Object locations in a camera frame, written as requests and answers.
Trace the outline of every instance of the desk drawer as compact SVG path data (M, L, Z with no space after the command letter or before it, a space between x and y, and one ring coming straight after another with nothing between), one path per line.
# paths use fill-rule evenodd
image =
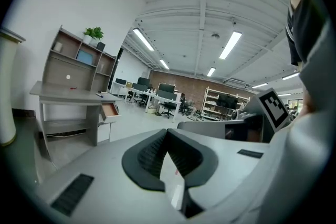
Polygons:
M119 115L116 106L113 104L101 105L101 117L104 123L116 122L121 115Z

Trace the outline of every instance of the ceiling light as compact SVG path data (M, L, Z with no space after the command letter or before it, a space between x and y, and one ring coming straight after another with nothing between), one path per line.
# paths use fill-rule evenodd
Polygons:
M164 62L164 60L160 60L160 62L163 64L163 66L164 66L166 69L169 69L169 67L166 65L166 63Z
M208 77L211 77L212 73L215 72L215 70L216 70L216 68L211 67L211 68L210 68L210 71L209 71L209 73L208 73L207 76L208 76Z
M240 32L234 31L232 33L232 36L230 37L229 42L226 44L222 54L219 57L220 59L225 59L229 55L230 51L237 44L237 42L238 42L238 40L240 39L241 36L242 36L242 34Z
M266 86L266 85L268 85L268 83L264 83L264 84L260 84L260 85L257 85L257 86L253 86L252 88L255 89L255 88L259 88L259 87Z
M283 77L282 79L283 79L283 80L286 80L286 79L291 79L291 78L294 78L294 77L298 76L299 74L300 74L300 73L299 73L299 72L297 72L297 73L294 73L294 74L292 74L292 75L290 75L290 76Z
M133 29L133 32L141 39L141 41L146 45L148 50L154 50L138 28Z

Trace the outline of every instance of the potted plant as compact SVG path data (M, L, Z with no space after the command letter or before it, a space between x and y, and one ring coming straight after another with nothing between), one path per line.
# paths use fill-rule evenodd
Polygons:
M94 30L94 28L86 28L85 32L83 32L83 34L84 34L83 42L85 44L90 44L92 38L95 37L94 34L93 34L93 30Z

